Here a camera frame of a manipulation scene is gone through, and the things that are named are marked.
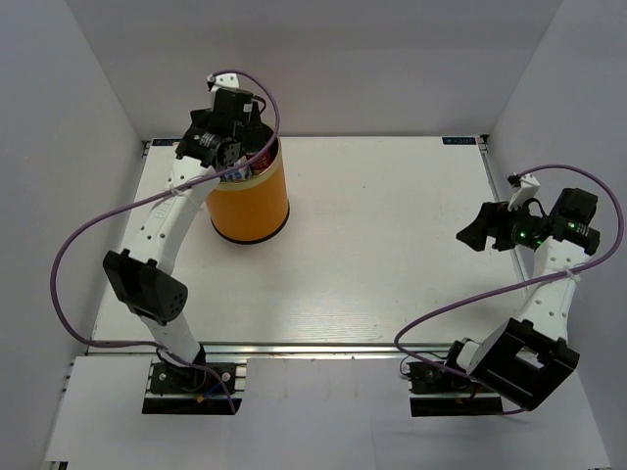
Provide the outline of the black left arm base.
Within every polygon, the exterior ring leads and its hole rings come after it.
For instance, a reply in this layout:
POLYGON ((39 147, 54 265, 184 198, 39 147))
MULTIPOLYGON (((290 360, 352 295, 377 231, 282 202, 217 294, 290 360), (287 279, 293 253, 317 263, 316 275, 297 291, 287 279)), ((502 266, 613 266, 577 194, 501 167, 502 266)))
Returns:
MULTIPOLYGON (((210 362, 228 390, 236 411, 243 399, 246 363, 210 362)), ((218 380, 200 370, 183 371, 154 360, 149 369, 144 400, 144 415, 233 415, 228 398, 218 380)))

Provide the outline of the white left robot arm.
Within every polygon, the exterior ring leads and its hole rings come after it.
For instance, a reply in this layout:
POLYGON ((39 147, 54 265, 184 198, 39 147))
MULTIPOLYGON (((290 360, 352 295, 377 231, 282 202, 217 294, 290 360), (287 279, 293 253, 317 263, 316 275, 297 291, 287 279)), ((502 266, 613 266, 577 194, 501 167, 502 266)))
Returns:
POLYGON ((191 125, 175 149, 166 197, 149 211, 132 242, 109 251, 103 267, 118 300, 147 326, 173 364, 173 379, 195 391, 207 379, 183 309, 188 289, 173 278, 177 254, 200 207, 217 188, 217 173, 246 162, 266 143, 259 103, 249 91, 217 87, 212 105, 191 112, 191 125))

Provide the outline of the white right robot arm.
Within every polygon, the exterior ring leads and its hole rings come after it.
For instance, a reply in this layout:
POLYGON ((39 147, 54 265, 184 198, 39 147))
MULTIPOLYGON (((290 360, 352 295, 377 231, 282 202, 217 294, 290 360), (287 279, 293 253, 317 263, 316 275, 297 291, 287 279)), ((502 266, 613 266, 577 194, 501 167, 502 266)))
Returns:
POLYGON ((485 203, 457 238, 476 252, 494 238, 494 249, 523 246, 534 252, 534 274, 543 279, 515 317, 482 342, 456 341, 442 366, 444 382, 462 391, 477 382, 525 410, 537 408, 575 370, 579 355, 567 344, 567 318, 576 289, 568 275, 600 243, 590 222, 597 196, 566 188, 549 213, 534 215, 523 203, 485 203), (564 272, 549 281, 549 274, 564 272))

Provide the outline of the clear bottle blue orange label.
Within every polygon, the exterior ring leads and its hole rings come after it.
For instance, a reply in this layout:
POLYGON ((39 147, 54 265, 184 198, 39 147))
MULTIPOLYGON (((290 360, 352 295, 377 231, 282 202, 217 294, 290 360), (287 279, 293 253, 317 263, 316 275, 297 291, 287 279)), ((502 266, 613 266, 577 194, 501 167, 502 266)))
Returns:
POLYGON ((254 176, 254 172, 249 165, 243 166, 237 170, 231 171, 224 175, 220 180, 222 182, 241 182, 251 179, 254 176))

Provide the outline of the clear bottle red label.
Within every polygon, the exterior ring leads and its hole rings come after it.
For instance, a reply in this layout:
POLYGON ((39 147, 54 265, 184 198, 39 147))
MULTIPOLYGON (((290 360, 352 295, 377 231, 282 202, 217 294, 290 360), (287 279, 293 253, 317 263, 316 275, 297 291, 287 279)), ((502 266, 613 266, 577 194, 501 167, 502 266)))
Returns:
POLYGON ((255 154, 251 154, 247 157, 247 163, 253 173, 261 173, 265 171, 271 166, 272 161, 273 156, 271 151, 264 152, 258 158, 255 157, 255 154))

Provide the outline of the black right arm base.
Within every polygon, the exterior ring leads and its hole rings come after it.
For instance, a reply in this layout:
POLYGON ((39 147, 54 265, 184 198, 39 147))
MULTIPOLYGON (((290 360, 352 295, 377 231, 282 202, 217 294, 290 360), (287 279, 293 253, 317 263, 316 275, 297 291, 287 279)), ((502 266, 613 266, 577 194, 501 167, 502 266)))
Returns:
POLYGON ((410 385, 412 417, 489 416, 505 411, 495 392, 424 362, 407 362, 401 374, 410 385))

